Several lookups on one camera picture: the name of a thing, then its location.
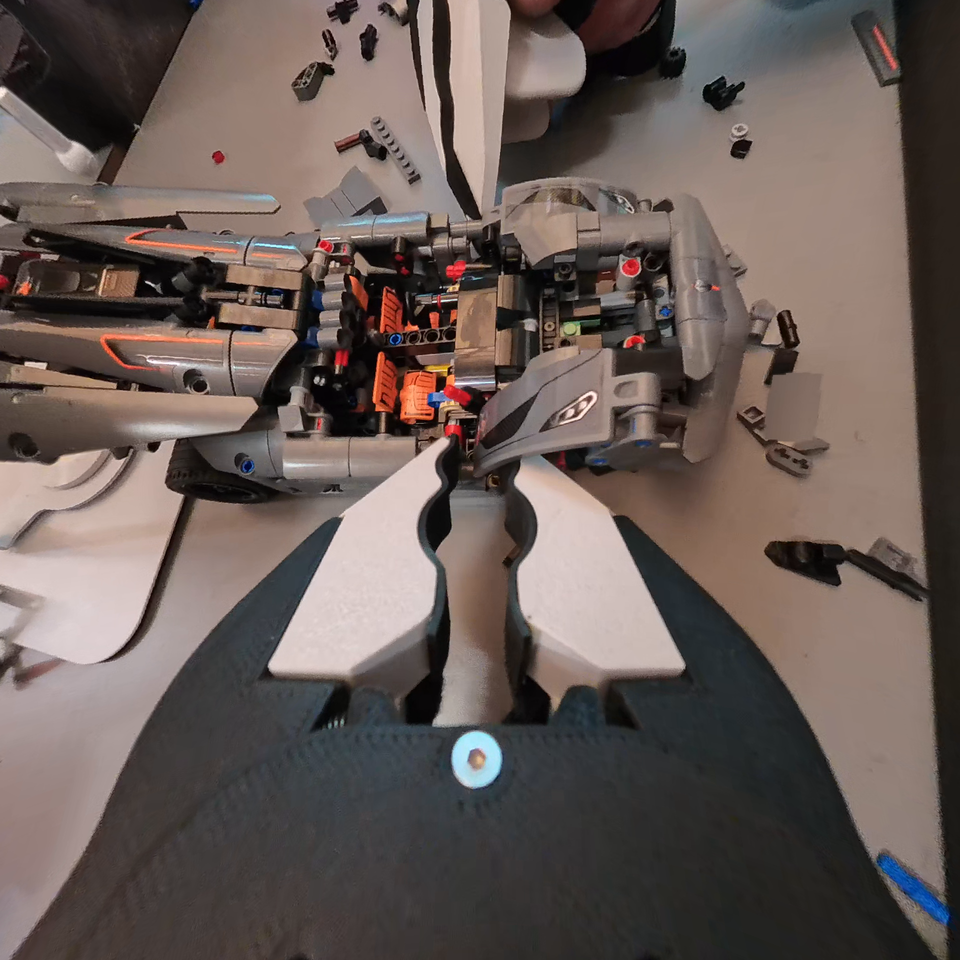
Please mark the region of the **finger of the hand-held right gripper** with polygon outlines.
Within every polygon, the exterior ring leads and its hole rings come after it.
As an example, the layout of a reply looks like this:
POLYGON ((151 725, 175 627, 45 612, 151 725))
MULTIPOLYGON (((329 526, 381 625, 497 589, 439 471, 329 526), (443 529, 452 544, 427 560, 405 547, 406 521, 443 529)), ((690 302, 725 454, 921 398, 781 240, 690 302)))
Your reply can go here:
POLYGON ((495 202, 510 26, 504 1, 440 4, 440 148, 468 218, 495 202))
POLYGON ((479 218, 479 188, 469 178, 477 133, 465 30, 465 2, 410 3, 411 47, 420 99, 446 182, 468 218, 479 218))

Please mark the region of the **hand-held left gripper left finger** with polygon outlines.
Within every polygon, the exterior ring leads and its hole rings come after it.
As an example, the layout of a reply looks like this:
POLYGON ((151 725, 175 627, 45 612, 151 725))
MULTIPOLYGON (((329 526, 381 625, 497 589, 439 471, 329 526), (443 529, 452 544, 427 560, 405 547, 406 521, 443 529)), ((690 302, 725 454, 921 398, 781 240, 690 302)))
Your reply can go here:
POLYGON ((270 675, 382 691, 431 724, 450 654, 437 549, 451 531, 460 443, 431 443, 338 518, 268 663, 270 675))

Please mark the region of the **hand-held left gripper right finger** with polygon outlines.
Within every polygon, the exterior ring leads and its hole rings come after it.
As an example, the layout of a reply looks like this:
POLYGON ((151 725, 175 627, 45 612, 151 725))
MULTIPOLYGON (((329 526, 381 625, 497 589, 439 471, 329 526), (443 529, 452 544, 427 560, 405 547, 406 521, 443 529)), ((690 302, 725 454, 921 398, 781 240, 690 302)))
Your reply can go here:
POLYGON ((673 680, 685 659, 614 514, 544 457, 504 477, 512 716, 546 722, 573 689, 673 680))

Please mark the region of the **grey lego car model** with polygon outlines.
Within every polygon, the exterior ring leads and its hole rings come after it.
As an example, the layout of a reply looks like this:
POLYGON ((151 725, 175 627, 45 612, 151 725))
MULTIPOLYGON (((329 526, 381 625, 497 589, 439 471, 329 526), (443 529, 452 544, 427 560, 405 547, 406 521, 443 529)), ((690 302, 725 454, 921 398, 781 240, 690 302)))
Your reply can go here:
POLYGON ((269 195, 2 184, 2 462, 173 445, 166 485, 342 494, 433 444, 489 487, 534 455, 714 455, 754 321, 688 195, 511 186, 479 219, 333 202, 306 232, 198 230, 269 195))

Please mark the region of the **long grey lego plate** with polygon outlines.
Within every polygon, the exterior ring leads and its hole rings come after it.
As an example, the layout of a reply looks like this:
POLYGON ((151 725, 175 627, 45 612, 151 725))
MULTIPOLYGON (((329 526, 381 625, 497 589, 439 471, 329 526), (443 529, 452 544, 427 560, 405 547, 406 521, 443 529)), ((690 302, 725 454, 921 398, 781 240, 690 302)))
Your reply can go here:
POLYGON ((422 175, 391 127, 379 115, 369 122, 369 130, 376 141, 386 149, 387 156, 402 175, 404 181, 412 186, 422 179, 422 175))

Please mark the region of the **dark grey lego technic block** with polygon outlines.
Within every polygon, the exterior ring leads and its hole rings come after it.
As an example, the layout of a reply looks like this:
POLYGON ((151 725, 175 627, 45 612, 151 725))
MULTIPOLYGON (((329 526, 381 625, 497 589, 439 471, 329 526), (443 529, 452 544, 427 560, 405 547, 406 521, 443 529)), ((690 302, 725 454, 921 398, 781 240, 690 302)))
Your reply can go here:
POLYGON ((297 102, 313 101, 324 80, 335 75, 335 69, 326 61, 311 61, 302 68, 291 82, 291 90, 297 102))

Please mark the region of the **grey lego sloped panel assembly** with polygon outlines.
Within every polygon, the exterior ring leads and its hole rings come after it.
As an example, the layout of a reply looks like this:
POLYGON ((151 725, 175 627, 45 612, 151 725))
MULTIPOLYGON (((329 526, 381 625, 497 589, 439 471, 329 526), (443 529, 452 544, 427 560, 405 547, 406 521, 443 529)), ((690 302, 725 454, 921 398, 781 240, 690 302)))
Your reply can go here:
POLYGON ((335 188, 323 196, 307 198, 303 206, 317 229, 327 222, 389 212, 380 188, 355 165, 335 188))

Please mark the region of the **dark lego wedge slope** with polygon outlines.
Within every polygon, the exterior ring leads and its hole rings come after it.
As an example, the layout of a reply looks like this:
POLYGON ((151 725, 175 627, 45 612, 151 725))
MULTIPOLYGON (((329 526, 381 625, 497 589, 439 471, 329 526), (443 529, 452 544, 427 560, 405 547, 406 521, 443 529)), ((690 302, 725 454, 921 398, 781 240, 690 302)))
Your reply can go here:
POLYGON ((846 562, 846 549, 842 545, 815 541, 815 543, 823 545, 823 563, 817 567, 814 567, 813 569, 790 569, 782 566, 779 563, 780 558, 778 555, 778 548, 776 546, 777 542, 783 542, 783 540, 770 541, 764 548, 765 557, 770 560, 774 566, 782 570, 796 573, 814 582, 834 587, 841 586, 842 581, 839 576, 838 568, 846 562))

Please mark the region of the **black lego set box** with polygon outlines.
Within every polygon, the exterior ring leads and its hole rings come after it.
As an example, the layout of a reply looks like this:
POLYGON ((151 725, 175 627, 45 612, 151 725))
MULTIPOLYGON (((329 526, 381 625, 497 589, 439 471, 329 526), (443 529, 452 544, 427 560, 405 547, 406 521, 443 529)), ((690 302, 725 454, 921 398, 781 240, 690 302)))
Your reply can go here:
POLYGON ((198 6, 3 1, 2 88, 92 152, 128 147, 198 6))

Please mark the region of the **dark lego plate red mark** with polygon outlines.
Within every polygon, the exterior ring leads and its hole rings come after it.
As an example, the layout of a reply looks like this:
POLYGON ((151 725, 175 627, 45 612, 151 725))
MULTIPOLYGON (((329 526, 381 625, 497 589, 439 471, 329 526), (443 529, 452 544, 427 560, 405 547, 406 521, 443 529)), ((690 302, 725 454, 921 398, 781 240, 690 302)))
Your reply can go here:
POLYGON ((900 59, 882 19, 874 11, 865 9, 850 18, 850 25, 878 85, 886 88, 899 84, 902 78, 900 59))

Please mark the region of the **person's right hand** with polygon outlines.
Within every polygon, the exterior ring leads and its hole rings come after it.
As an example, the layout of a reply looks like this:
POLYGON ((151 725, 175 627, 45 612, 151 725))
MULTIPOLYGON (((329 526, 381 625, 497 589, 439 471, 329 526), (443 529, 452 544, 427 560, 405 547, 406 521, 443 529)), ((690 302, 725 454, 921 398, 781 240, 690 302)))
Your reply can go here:
POLYGON ((509 1, 513 14, 529 20, 547 14, 576 34, 588 56, 606 54, 647 34, 673 39, 676 3, 667 1, 509 1))

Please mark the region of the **black clip piece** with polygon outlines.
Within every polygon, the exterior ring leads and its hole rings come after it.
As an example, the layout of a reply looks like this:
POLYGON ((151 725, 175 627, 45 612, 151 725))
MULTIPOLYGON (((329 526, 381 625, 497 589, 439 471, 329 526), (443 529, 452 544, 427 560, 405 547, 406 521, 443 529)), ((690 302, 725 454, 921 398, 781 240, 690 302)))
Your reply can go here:
POLYGON ((37 662, 25 662, 25 650, 18 644, 6 639, 1 641, 1 680, 9 677, 18 690, 22 690, 33 681, 48 674, 60 666, 63 661, 57 657, 48 657, 37 662))

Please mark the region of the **black dimpled foam mat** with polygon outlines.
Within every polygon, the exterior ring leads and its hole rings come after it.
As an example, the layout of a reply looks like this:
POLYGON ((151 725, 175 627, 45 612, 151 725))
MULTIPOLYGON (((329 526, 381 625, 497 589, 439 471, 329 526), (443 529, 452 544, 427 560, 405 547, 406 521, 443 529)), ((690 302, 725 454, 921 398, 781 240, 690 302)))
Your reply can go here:
POLYGON ((959 4, 894 3, 947 954, 959 912, 959 4))

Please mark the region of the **blue tape strip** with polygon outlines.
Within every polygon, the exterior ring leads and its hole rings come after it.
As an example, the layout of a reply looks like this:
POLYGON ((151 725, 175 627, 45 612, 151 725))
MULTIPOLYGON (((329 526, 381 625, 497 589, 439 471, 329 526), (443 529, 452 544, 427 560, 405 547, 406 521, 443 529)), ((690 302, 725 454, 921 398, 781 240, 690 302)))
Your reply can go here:
POLYGON ((951 926, 952 912, 941 894, 887 850, 882 850, 874 862, 884 879, 892 883, 894 889, 903 894, 909 902, 940 926, 951 926))

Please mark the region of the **small grey lego bracket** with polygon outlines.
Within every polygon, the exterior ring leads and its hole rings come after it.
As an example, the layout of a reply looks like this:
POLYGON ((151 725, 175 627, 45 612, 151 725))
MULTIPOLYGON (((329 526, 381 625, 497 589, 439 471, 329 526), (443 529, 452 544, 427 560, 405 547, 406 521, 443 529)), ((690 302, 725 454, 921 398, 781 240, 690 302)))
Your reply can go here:
POLYGON ((879 536, 870 546, 867 555, 889 570, 914 579, 918 578, 917 558, 903 548, 896 546, 887 537, 879 536))

